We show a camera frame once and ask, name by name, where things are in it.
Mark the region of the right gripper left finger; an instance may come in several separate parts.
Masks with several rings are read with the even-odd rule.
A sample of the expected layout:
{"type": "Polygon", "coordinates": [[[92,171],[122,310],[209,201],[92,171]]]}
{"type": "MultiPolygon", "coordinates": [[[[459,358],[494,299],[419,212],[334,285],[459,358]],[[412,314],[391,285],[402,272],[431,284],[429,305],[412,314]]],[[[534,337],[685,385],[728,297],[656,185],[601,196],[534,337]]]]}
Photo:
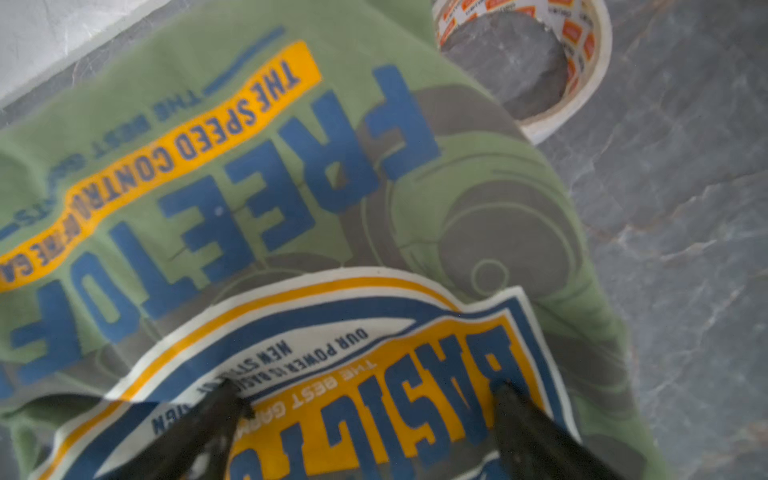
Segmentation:
{"type": "Polygon", "coordinates": [[[249,403],[226,380],[136,458],[118,479],[222,479],[238,423],[252,418],[249,403]]]}

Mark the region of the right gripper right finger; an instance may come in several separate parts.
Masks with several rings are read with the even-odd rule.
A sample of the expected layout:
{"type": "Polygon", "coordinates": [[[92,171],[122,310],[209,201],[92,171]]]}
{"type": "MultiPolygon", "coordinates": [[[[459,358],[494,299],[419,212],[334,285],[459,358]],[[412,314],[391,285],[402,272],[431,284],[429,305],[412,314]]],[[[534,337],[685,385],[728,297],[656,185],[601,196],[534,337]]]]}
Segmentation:
{"type": "Polygon", "coordinates": [[[620,477],[511,383],[496,384],[492,393],[500,463],[510,478],[609,480],[620,477]]]}

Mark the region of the green tank top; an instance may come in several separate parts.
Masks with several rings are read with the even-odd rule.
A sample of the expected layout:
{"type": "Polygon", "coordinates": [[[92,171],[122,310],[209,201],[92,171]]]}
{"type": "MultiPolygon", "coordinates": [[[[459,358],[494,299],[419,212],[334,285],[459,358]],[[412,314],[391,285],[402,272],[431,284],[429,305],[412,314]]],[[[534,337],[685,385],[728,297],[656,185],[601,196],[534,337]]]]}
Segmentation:
{"type": "Polygon", "coordinates": [[[1,132],[1,475],[503,479],[515,387],[669,470],[566,188],[426,1],[209,1],[1,132]]]}

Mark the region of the roll of masking tape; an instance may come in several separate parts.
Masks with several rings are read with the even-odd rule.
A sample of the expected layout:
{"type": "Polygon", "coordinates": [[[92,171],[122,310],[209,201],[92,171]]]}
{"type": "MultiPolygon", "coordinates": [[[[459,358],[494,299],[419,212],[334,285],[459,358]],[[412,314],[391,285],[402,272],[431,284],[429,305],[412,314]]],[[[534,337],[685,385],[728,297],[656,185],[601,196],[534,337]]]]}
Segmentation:
{"type": "Polygon", "coordinates": [[[459,26],[504,9],[526,14],[551,30],[567,61],[560,100],[542,113],[521,120],[522,132],[538,145],[562,127],[594,95],[610,64],[613,30],[603,0],[583,1],[435,1],[436,39],[444,45],[459,26]]]}

